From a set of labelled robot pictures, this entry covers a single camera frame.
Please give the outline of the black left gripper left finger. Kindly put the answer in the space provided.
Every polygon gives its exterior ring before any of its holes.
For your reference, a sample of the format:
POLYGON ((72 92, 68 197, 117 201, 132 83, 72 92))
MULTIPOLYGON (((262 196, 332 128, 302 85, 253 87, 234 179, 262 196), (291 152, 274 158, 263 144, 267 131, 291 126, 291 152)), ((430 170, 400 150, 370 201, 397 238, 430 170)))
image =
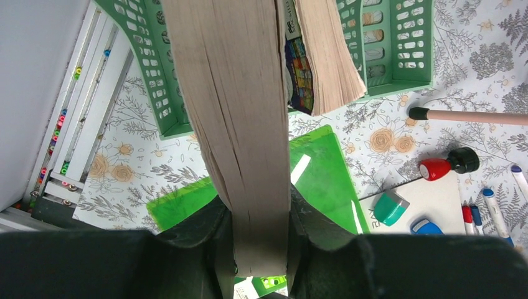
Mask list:
POLYGON ((231 213, 215 198, 148 230, 1 234, 2 298, 232 298, 231 213))

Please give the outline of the purple 52-storey treehouse book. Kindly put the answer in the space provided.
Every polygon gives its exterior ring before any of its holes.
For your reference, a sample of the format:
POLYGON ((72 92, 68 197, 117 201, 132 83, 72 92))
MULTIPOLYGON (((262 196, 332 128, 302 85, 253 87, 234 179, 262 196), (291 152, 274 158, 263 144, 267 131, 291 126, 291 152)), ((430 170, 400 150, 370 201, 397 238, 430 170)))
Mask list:
POLYGON ((279 107, 320 116, 365 96, 336 1, 276 1, 276 6, 283 85, 279 107))

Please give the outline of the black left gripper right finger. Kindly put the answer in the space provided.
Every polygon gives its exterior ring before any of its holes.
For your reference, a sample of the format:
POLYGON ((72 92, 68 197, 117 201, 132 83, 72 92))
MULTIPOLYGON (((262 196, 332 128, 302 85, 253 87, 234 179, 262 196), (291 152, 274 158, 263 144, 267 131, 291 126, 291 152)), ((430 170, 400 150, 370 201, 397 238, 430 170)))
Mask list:
POLYGON ((355 235, 291 187, 290 298, 526 298, 527 262, 497 237, 355 235))

